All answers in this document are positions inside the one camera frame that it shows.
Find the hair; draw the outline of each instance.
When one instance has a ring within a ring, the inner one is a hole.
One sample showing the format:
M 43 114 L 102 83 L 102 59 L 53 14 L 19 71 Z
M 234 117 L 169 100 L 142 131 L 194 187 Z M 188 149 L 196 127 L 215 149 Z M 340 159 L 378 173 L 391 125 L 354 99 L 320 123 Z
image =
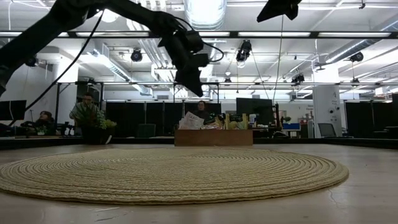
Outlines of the hair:
M 49 119 L 52 118 L 52 113 L 49 112 L 49 111 L 42 111 L 42 112 L 40 112 L 40 114 L 45 114 L 45 115 L 47 115 L 47 116 L 49 117 Z
M 85 96 L 90 96 L 90 97 L 94 98 L 94 96 L 89 92 L 85 93 Z

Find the black robotic arm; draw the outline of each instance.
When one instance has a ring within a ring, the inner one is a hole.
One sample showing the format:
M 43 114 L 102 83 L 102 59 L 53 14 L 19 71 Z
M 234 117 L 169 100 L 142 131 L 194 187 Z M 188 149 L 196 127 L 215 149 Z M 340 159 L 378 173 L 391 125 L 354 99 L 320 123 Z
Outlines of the black robotic arm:
M 29 57 L 34 56 L 62 32 L 77 28 L 98 11 L 109 9 L 123 17 L 147 26 L 162 38 L 177 69 L 175 81 L 198 96 L 203 96 L 199 67 L 209 64 L 199 33 L 186 30 L 176 18 L 166 12 L 151 11 L 130 0 L 57 0 L 50 12 L 0 49 L 0 96 L 12 74 Z

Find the jute rug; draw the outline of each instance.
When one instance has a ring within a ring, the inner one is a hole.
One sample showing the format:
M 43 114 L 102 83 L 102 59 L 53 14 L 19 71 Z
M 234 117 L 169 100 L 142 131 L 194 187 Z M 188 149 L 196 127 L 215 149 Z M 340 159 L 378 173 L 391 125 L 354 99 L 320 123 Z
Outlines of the jute rug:
M 254 149 L 107 149 L 0 167 L 0 189 L 53 200 L 162 205 L 283 197 L 344 181 L 348 169 L 305 154 Z

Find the concrete floor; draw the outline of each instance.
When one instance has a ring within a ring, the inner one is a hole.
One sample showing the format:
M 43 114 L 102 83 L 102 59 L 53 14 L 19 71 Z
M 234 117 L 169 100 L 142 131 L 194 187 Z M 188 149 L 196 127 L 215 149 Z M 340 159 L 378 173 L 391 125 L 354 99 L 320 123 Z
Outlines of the concrete floor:
M 167 146 L 61 146 L 0 151 L 0 164 L 31 157 L 103 148 Z M 0 223 L 398 223 L 398 151 L 332 145 L 263 145 L 346 165 L 349 179 L 329 189 L 250 202 L 176 206 L 106 206 L 37 200 L 0 193 Z

